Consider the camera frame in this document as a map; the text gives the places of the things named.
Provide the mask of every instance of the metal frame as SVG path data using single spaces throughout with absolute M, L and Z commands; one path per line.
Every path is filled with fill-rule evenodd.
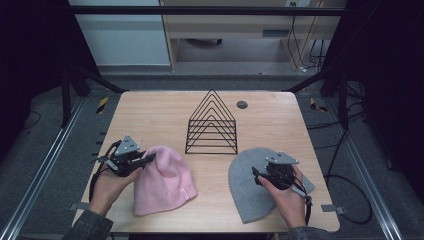
M 215 6 L 48 6 L 49 11 L 109 15 L 274 15 L 344 16 L 363 11 L 309 7 L 215 7 Z

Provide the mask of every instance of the metal triangle frame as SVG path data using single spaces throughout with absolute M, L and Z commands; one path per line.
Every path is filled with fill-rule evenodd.
M 236 120 L 213 89 L 188 120 L 185 153 L 238 153 Z

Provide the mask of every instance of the wooden table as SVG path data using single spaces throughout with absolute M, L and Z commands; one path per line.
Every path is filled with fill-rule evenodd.
M 184 154 L 188 120 L 206 95 L 202 92 L 126 92 L 117 106 L 100 155 L 129 134 L 142 150 L 167 145 L 181 153 L 191 169 L 198 196 L 182 207 L 144 217 L 133 215 L 133 185 L 128 186 L 107 217 L 112 232 L 284 232 L 283 219 L 274 209 L 260 221 L 243 224 L 231 196 L 228 169 L 236 155 Z M 300 170 L 315 184 L 309 226 L 337 231 L 334 212 L 295 95 L 288 92 L 226 92 L 218 95 L 237 121 L 238 150 L 255 147 L 284 151 L 300 161 Z M 238 101 L 248 107 L 239 109 Z M 82 202 L 88 202 L 88 186 Z

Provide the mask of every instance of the gray sleeve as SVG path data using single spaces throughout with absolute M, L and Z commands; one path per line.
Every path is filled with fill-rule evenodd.
M 329 232 L 313 227 L 292 228 L 288 232 L 288 240 L 331 240 Z
M 74 226 L 62 239 L 106 239 L 112 228 L 113 222 L 105 217 L 85 210 Z

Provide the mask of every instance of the hand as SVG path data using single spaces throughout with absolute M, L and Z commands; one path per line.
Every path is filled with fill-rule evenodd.
M 128 175 L 128 177 L 118 177 L 109 169 L 103 171 L 94 186 L 93 198 L 91 199 L 88 210 L 105 217 L 124 188 L 134 182 L 142 171 L 143 168 L 138 168 Z
M 303 179 L 303 174 L 297 168 L 292 165 L 296 178 L 300 181 Z M 259 181 L 262 186 L 272 195 L 275 203 L 277 204 L 278 211 L 286 221 L 289 229 L 295 227 L 306 226 L 305 222 L 305 199 L 297 194 L 293 189 L 288 188 L 286 190 L 279 190 L 270 181 L 263 177 L 259 177 Z

